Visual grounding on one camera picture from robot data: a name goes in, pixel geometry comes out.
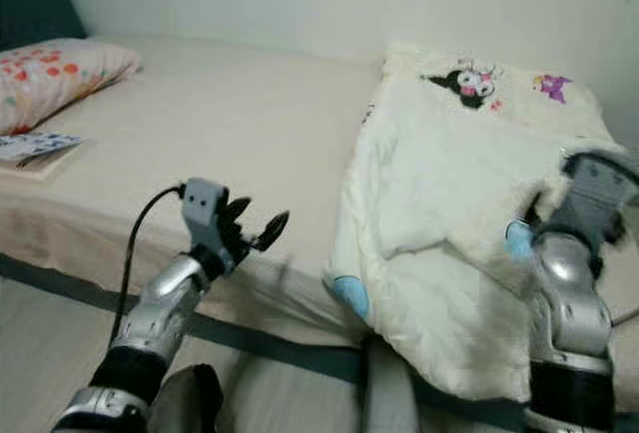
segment polka dot pillowcase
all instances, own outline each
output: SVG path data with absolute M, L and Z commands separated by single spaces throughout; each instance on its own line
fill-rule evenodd
M 67 104 L 141 66 L 128 49 L 56 39 L 0 52 L 0 136 L 23 134 Z

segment cartoon character print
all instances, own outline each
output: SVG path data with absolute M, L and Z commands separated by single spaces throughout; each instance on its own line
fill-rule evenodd
M 554 101 L 565 104 L 566 100 L 564 99 L 563 92 L 561 90 L 563 89 L 564 84 L 569 82 L 572 81 L 566 77 L 553 77 L 545 74 L 534 78 L 532 88 L 536 91 L 548 94 L 548 97 Z
M 460 69 L 451 71 L 446 77 L 419 76 L 444 89 L 450 89 L 459 97 L 461 104 L 470 109 L 479 109 L 484 100 L 495 92 L 493 81 L 499 76 L 496 66 L 491 70 L 475 68 L 471 59 L 459 60 Z

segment bed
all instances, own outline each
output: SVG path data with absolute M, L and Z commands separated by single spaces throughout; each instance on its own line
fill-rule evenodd
M 144 70 L 42 126 L 87 139 L 61 172 L 0 178 L 2 252 L 117 290 L 146 201 L 177 181 L 211 179 L 254 199 L 245 229 L 282 210 L 291 220 L 268 252 L 216 283 L 200 312 L 292 341 L 354 345 L 365 326 L 320 276 L 377 69 L 209 40 L 97 40 L 137 51 Z M 162 201 L 138 239 L 132 292 L 187 246 L 178 201 Z

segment gray trouser leg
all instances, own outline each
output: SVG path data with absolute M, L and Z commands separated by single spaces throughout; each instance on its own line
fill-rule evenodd
M 363 433 L 419 433 L 419 415 L 406 362 L 383 341 L 373 338 L 365 350 L 368 363 Z

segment teal headboard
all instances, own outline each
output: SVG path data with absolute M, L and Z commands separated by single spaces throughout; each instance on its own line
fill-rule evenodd
M 70 0 L 0 0 L 0 50 L 56 37 L 87 37 Z

